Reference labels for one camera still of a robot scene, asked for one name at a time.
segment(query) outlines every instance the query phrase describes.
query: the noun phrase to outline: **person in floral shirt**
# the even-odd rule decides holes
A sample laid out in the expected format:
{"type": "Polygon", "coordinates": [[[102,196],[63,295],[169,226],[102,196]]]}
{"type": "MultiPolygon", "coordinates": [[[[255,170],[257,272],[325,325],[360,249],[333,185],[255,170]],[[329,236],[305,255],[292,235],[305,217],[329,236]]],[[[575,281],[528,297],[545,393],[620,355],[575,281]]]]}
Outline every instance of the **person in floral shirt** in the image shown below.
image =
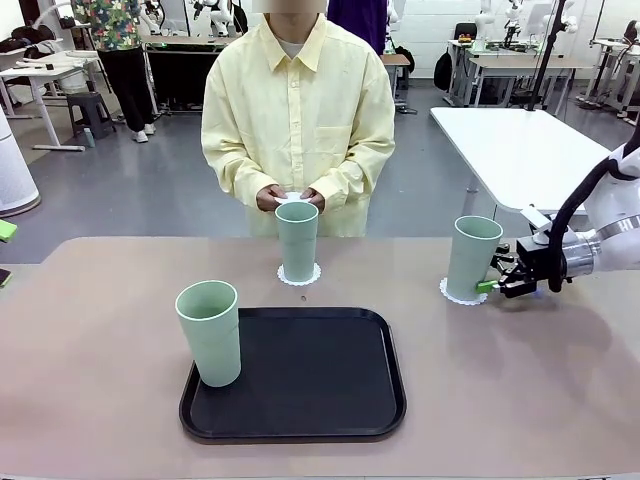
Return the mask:
{"type": "Polygon", "coordinates": [[[138,143],[155,133],[153,105],[138,34],[139,0],[71,0],[75,17],[91,25],[91,36],[138,143]]]}

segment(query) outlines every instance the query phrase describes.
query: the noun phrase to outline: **shirt collar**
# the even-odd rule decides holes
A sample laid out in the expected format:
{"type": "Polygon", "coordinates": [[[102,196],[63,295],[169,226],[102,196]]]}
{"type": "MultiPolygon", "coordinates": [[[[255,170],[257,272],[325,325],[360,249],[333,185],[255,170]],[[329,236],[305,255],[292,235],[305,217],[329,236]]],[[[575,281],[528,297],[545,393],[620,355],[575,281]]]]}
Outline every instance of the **shirt collar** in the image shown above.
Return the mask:
{"type": "MultiPolygon", "coordinates": [[[[313,72],[318,71],[318,63],[320,62],[320,53],[322,52],[322,46],[324,45],[324,39],[327,34],[327,19],[321,13],[318,15],[318,20],[309,34],[309,38],[300,50],[298,58],[309,70],[313,72]]],[[[269,68],[273,72],[280,62],[287,56],[284,52],[278,39],[271,31],[266,17],[262,19],[260,25],[260,38],[264,45],[265,52],[267,54],[267,61],[269,62],[269,68]]]]}

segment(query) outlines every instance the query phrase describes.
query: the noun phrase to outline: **person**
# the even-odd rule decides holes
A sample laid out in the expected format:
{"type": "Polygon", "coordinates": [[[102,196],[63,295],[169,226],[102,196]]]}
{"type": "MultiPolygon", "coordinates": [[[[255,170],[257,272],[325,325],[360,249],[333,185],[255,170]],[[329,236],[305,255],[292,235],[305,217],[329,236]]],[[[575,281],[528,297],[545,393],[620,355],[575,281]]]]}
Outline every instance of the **person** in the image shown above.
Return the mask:
{"type": "Polygon", "coordinates": [[[270,5],[208,75],[206,160],[222,190],[248,207],[254,236],[277,235],[273,212],[287,192],[322,212],[319,235],[363,236],[395,147],[389,75],[366,42],[319,13],[323,0],[270,5]]]}
{"type": "Polygon", "coordinates": [[[362,38],[378,55],[384,52],[388,0],[329,0],[327,18],[362,38]]]}
{"type": "Polygon", "coordinates": [[[136,19],[139,0],[71,0],[75,17],[91,25],[98,56],[120,108],[138,143],[149,141],[153,104],[147,85],[144,56],[136,19]]]}

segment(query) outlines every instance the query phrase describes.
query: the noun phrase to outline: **floral shirt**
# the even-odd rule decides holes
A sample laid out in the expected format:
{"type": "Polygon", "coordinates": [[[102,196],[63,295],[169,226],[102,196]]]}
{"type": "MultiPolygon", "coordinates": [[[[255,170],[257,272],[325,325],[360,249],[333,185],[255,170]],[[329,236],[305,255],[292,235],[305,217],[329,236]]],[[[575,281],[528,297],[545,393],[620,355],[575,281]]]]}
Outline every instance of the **floral shirt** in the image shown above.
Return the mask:
{"type": "Polygon", "coordinates": [[[135,19],[139,0],[71,0],[75,17],[91,24],[91,36],[101,51],[130,50],[140,46],[135,19]]]}

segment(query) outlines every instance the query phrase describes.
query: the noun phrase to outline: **black tray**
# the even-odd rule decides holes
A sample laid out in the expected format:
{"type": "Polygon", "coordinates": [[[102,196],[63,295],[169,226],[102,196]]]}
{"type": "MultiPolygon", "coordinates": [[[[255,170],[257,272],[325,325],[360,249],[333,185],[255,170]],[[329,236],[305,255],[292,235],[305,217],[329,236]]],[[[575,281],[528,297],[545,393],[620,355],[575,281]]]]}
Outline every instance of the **black tray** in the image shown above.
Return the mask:
{"type": "Polygon", "coordinates": [[[404,418],[391,330],[370,310],[240,309],[240,348],[227,387],[191,370],[180,420],[198,441],[375,441],[404,418]]]}

